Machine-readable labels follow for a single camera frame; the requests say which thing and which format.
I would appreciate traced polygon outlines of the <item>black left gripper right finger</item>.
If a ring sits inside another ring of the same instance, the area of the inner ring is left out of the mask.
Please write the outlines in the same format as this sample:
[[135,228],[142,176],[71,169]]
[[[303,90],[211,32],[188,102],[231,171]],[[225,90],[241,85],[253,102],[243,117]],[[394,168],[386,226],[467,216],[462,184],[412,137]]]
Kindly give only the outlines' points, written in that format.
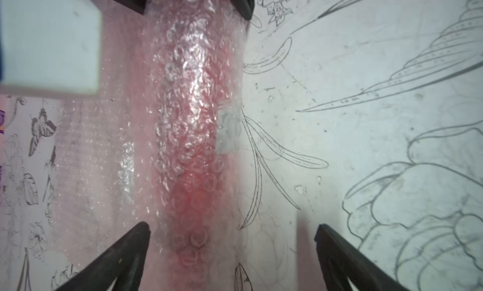
[[328,224],[314,237],[327,290],[406,290]]

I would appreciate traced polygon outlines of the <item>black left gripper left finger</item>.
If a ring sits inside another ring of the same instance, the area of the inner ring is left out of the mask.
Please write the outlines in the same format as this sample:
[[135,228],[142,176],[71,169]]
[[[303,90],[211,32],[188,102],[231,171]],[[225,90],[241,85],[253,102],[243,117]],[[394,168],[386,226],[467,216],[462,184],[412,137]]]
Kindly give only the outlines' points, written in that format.
[[59,290],[138,290],[151,231],[142,221]]

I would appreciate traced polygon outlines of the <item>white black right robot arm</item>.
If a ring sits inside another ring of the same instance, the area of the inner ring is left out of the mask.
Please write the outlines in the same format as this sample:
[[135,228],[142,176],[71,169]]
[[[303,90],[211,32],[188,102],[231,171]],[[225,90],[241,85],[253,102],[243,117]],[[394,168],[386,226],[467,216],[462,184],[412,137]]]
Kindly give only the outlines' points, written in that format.
[[230,71],[253,13],[254,0],[1,0],[1,93],[89,97]]

